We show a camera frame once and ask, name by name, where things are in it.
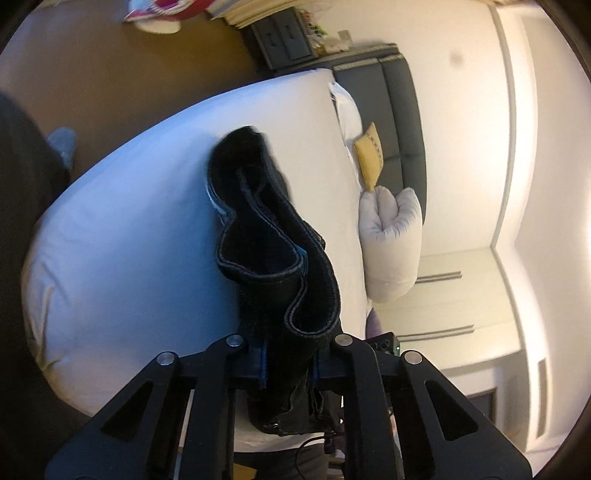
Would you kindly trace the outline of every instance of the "dark gray headboard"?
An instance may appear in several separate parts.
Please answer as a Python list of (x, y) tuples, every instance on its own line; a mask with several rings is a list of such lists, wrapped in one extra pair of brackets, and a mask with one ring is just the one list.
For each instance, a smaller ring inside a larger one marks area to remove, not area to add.
[(421, 116), (413, 78), (395, 44), (381, 44), (322, 57), (281, 75), (316, 68), (332, 69), (335, 79), (354, 98), (363, 128), (375, 123), (384, 169), (378, 184), (394, 194), (412, 187), (427, 210), (427, 168)]

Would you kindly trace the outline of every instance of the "brown floor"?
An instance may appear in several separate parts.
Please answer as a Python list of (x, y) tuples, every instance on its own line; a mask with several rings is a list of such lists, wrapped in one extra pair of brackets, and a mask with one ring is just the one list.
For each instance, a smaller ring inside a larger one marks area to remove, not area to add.
[(126, 0), (33, 12), (0, 55), (0, 89), (47, 134), (78, 134), (74, 177), (130, 138), (218, 93), (262, 79), (238, 30), (203, 14), (180, 32), (122, 24)]

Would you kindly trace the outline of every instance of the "white bedsheet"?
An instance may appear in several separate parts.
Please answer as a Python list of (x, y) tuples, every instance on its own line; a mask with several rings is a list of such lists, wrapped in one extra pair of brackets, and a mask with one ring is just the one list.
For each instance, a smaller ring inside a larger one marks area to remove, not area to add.
[[(159, 352), (199, 352), (235, 331), (236, 292), (214, 262), (220, 223), (204, 167), (244, 125), (267, 135), (296, 209), (326, 240), (343, 329), (363, 338), (360, 191), (332, 81), (318, 70), (194, 105), (107, 156), (49, 208), (22, 280), (31, 350), (61, 398), (95, 414)], [(237, 451), (301, 442), (264, 435), (238, 415)]]

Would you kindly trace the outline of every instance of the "person's leg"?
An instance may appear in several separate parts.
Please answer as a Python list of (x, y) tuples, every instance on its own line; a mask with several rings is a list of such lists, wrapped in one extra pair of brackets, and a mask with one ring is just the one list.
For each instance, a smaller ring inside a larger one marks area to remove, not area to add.
[[(296, 451), (234, 453), (234, 462), (254, 468), (255, 480), (303, 480), (296, 469)], [(305, 480), (326, 480), (329, 461), (324, 454), (324, 446), (302, 448), (297, 465)]]
[(41, 480), (85, 421), (60, 401), (31, 356), (20, 274), (36, 221), (69, 183), (64, 159), (0, 93), (0, 478)]

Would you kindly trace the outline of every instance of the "pillow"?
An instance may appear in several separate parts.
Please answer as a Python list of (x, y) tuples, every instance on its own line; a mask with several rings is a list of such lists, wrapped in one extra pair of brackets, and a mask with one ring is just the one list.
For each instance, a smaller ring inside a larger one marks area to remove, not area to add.
[(384, 166), (382, 144), (379, 142), (378, 131), (373, 122), (365, 132), (365, 135), (361, 136), (353, 144), (353, 147), (355, 148), (355, 153), (359, 160), (361, 173), (365, 180), (365, 186), (370, 192), (372, 192)]
[(336, 82), (330, 84), (330, 93), (335, 102), (336, 115), (339, 117), (340, 131), (347, 148), (363, 134), (361, 115), (351, 94)]
[(365, 288), (378, 303), (394, 301), (417, 280), (423, 217), (411, 188), (396, 198), (385, 187), (365, 192), (359, 202), (359, 239)]

